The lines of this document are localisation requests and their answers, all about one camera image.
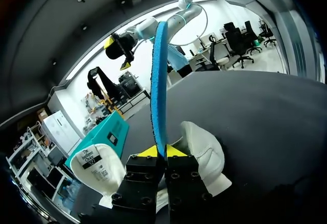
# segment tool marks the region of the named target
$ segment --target robotic arm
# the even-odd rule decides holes
[[[168,19],[168,42],[171,41],[180,29],[202,12],[202,7],[193,4],[192,1],[178,0],[178,7],[181,11]],[[126,59],[121,66],[121,70],[129,68],[131,62],[134,60],[133,48],[140,40],[148,39],[153,43],[158,24],[158,21],[154,17],[150,17],[142,23],[128,28],[121,35],[113,33],[104,45],[107,56],[110,59],[117,59],[125,55]]]

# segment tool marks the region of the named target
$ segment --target cable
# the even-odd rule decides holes
[[[200,6],[202,8],[202,10],[204,11],[204,13],[205,13],[206,24],[205,24],[205,27],[204,27],[203,32],[199,35],[199,38],[200,38],[205,33],[206,29],[208,28],[208,21],[209,21],[208,20],[208,14],[207,14],[206,10],[200,4],[198,4],[198,3],[190,3],[190,4],[194,4],[194,5]],[[197,39],[198,38],[196,38],[193,41],[191,41],[189,43],[186,43],[186,44],[172,44],[172,43],[170,43],[170,45],[175,46],[175,47],[178,47],[178,46],[187,46],[187,45],[190,45],[190,44],[194,43]]]
[[[143,40],[141,40],[141,41],[139,42],[138,45],[136,45],[135,49],[133,50],[133,53],[134,53],[134,54],[135,54],[137,48],[142,44],[142,42],[144,42],[144,41],[146,41],[146,40],[148,40],[148,39],[143,39]]]

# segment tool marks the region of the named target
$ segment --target blue foam strip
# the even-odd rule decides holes
[[[154,140],[158,152],[166,156],[166,98],[167,98],[167,58],[168,24],[160,22],[155,35],[152,54],[151,74],[151,121]]]

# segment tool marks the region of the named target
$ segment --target white sneaker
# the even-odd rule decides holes
[[[181,123],[182,137],[173,147],[192,154],[199,164],[199,174],[213,196],[231,186],[231,181],[222,173],[225,156],[219,141],[208,131],[192,122]]]
[[[99,161],[95,159],[97,156],[101,157]],[[76,153],[71,160],[71,169],[80,182],[103,195],[99,205],[112,208],[111,195],[118,191],[126,170],[110,146],[95,144]],[[156,212],[167,204],[167,189],[162,189],[157,193]]]

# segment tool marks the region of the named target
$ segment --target office chair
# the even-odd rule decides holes
[[[274,44],[275,46],[276,46],[276,39],[270,39],[272,36],[273,36],[273,34],[272,34],[272,31],[271,31],[271,29],[266,25],[266,24],[264,24],[263,26],[261,26],[261,29],[263,29],[263,32],[262,33],[260,33],[260,36],[261,37],[266,37],[266,38],[268,38],[268,40],[266,40],[265,42],[264,42],[264,46],[265,47],[267,47],[267,45],[269,44],[269,43],[272,43],[272,44]]]
[[[239,30],[226,32],[226,37],[230,48],[234,50],[237,55],[240,56],[234,64],[236,64],[237,62],[241,62],[242,69],[243,69],[244,60],[246,59],[252,60],[252,63],[254,63],[254,59],[250,58],[249,56],[243,56],[246,53],[247,48],[245,47],[244,39]]]
[[[246,27],[247,32],[246,32],[246,34],[244,36],[244,39],[250,45],[250,49],[248,49],[248,51],[246,53],[248,54],[250,52],[250,55],[252,55],[253,51],[258,51],[259,53],[261,53],[262,48],[256,47],[254,45],[254,41],[257,40],[258,37],[256,36],[256,34],[254,33],[254,31],[253,31],[253,29],[251,27],[251,22],[250,21],[245,22],[245,27]]]
[[[209,41],[211,42],[209,60],[213,65],[214,69],[216,69],[216,71],[220,71],[219,66],[215,60],[215,46],[217,44],[217,39],[213,35],[210,35]]]
[[[213,64],[205,64],[206,60],[204,58],[200,58],[196,61],[195,65],[200,65],[201,67],[197,68],[196,72],[205,72],[205,71],[218,71],[217,67]]]

